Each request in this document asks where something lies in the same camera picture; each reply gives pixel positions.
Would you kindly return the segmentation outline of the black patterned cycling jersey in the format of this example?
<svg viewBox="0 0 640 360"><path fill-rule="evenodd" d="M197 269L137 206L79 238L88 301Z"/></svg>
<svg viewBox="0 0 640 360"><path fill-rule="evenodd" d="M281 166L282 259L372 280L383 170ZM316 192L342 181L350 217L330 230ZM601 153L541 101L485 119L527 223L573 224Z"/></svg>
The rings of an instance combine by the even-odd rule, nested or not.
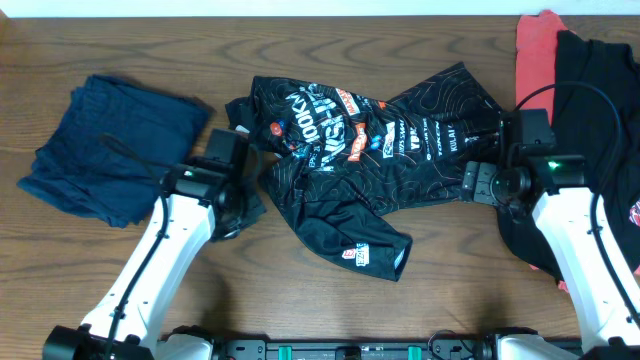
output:
<svg viewBox="0 0 640 360"><path fill-rule="evenodd" d="M497 155L501 107L459 63L389 100L257 76L226 112L276 156L260 185L309 250L397 281L413 241L386 215L458 200L467 163Z"/></svg>

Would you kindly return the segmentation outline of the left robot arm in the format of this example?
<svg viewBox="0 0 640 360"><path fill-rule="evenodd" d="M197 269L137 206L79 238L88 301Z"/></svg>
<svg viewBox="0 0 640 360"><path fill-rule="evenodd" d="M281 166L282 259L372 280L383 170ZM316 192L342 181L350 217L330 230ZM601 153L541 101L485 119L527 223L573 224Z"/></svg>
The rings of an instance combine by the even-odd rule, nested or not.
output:
<svg viewBox="0 0 640 360"><path fill-rule="evenodd" d="M196 326L163 336L176 292L201 248L253 225L264 207L240 165L177 165L140 242L108 293L77 328L55 327L45 359L214 359L214 339Z"/></svg>

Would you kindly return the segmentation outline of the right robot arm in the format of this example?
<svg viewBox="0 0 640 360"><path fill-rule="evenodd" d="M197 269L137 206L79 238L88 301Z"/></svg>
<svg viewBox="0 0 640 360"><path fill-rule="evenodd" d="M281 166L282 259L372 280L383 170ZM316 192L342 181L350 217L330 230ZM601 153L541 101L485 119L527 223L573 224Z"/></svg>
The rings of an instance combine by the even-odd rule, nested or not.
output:
<svg viewBox="0 0 640 360"><path fill-rule="evenodd" d="M512 168L469 162L462 199L532 219L568 287L585 359L639 356L639 287L578 155L532 156Z"/></svg>

